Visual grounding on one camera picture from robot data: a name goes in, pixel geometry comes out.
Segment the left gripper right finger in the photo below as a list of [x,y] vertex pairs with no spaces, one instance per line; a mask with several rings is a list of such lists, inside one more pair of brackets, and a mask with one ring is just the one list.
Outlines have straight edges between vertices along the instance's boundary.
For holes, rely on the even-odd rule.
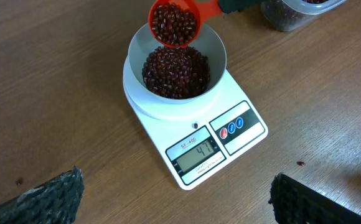
[[279,224],[361,224],[361,216],[279,173],[271,183],[269,204]]

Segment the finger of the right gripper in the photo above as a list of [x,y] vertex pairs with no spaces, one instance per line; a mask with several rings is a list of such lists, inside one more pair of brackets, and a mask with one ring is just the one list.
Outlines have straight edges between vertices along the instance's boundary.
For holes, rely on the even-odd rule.
[[218,6],[224,14],[242,11],[246,8],[261,4],[266,0],[218,0]]

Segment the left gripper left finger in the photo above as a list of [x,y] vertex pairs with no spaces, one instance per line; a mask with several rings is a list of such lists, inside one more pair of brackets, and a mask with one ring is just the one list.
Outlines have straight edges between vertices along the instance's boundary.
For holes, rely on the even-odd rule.
[[74,223],[84,190],[82,171],[73,167],[0,204],[0,223]]

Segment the red measuring scoop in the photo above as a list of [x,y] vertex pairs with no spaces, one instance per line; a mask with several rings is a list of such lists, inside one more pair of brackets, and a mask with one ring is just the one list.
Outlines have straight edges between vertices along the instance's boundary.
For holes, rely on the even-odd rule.
[[183,10],[189,10],[190,12],[192,12],[195,15],[195,17],[197,19],[196,36],[188,44],[177,46],[177,47],[182,47],[182,48],[187,47],[192,41],[194,41],[197,38],[197,36],[200,33],[200,30],[202,28],[203,23],[208,18],[213,17],[213,16],[217,16],[217,15],[222,13],[222,10],[219,8],[217,1],[196,2],[194,0],[156,0],[154,2],[154,4],[151,6],[149,14],[148,14],[148,26],[149,26],[150,31],[151,31],[151,28],[150,28],[149,23],[152,20],[152,12],[153,12],[153,10],[159,4],[165,4],[165,3],[174,3],[174,4],[178,5],[178,6],[180,6],[180,8],[183,9]]

